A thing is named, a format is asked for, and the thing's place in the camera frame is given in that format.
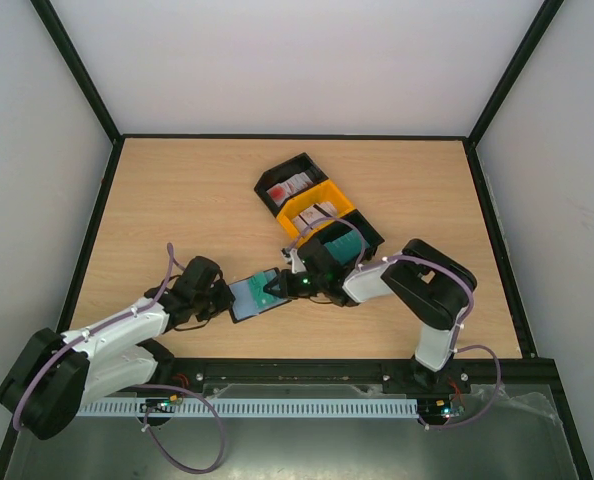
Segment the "teal credit card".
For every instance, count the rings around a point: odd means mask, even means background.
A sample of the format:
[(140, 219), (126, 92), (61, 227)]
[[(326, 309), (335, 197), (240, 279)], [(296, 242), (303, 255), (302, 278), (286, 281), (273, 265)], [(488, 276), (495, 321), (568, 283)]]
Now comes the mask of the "teal credit card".
[(262, 291), (261, 300), (260, 300), (260, 310), (266, 311), (278, 306), (284, 305), (289, 303), (290, 300), (288, 298), (278, 297), (276, 296), (274, 291), (270, 293), (266, 292), (265, 290)]
[(281, 298), (265, 290), (266, 285), (274, 280), (276, 276), (277, 272), (271, 269), (258, 272), (247, 280), (252, 299), (258, 309), (270, 308), (281, 301)]

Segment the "black leather card holder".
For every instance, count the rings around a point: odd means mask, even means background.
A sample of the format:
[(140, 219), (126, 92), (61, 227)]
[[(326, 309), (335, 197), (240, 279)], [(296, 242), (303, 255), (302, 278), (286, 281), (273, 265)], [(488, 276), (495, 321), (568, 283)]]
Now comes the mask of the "black leather card holder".
[(270, 309), (266, 311), (261, 311), (256, 307), (247, 285), (247, 280), (250, 277), (236, 281), (229, 285), (232, 293), (235, 296), (235, 301), (234, 304), (231, 306), (229, 314), (232, 322), (235, 324), (272, 310)]

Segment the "black bin with teal cards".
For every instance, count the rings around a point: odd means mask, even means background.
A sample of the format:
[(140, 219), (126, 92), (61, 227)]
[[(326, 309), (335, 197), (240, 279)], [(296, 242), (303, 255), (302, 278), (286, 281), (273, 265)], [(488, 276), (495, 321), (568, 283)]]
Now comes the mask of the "black bin with teal cards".
[(367, 218), (354, 209), (339, 220), (319, 222), (297, 252), (307, 262), (309, 255), (325, 250), (341, 266), (354, 267), (360, 254), (363, 254), (361, 263), (366, 262), (384, 242)]

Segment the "yellow plastic bin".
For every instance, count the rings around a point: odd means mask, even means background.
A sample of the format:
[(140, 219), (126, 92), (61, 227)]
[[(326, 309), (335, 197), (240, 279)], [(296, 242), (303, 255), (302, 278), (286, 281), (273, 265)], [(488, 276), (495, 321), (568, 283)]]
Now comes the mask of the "yellow plastic bin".
[(278, 223), (291, 239), (303, 231), (306, 236), (322, 229), (324, 224), (316, 220), (337, 217), (351, 213), (355, 205), (332, 180), (325, 180), (288, 199), (276, 216)]

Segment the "black bin with red cards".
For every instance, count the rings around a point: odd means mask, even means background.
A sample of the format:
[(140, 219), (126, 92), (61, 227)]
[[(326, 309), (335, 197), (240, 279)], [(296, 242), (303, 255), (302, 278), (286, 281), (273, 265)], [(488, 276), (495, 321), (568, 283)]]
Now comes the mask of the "black bin with red cards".
[(314, 187), (324, 180), (328, 179), (328, 176), (324, 171), (313, 161), (313, 159), (307, 153), (301, 153), (296, 155), (289, 160), (282, 162), (281, 164), (266, 170), (259, 180), (257, 181), (254, 191), (262, 202), (268, 207), (273, 215), (277, 215), (285, 203), (295, 197), (297, 194), (292, 195), (285, 200), (280, 206), (276, 205), (270, 196), (267, 194), (267, 190), (278, 182), (287, 180), (292, 175), (300, 172), (306, 172), (313, 181)]

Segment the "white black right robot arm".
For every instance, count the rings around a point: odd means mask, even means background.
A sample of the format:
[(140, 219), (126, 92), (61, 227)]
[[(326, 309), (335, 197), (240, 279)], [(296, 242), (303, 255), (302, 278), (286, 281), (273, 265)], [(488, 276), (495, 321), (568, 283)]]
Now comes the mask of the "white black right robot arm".
[(477, 280), (471, 271), (419, 238), (371, 262), (364, 260), (364, 247), (342, 262), (318, 240), (290, 255), (290, 267), (263, 286), (266, 294), (286, 300), (322, 295), (339, 307), (394, 295), (423, 323), (409, 378), (427, 392), (447, 381), (458, 330), (474, 308)]

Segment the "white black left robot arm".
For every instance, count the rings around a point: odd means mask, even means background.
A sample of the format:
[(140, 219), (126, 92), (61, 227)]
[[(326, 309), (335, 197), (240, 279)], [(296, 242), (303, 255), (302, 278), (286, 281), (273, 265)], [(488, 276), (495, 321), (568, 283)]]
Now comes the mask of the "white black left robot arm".
[(34, 333), (0, 385), (0, 404), (16, 430), (50, 439), (90, 403), (169, 381), (175, 357), (158, 337), (190, 319), (209, 321), (233, 302), (219, 265), (197, 256), (114, 315), (62, 333)]

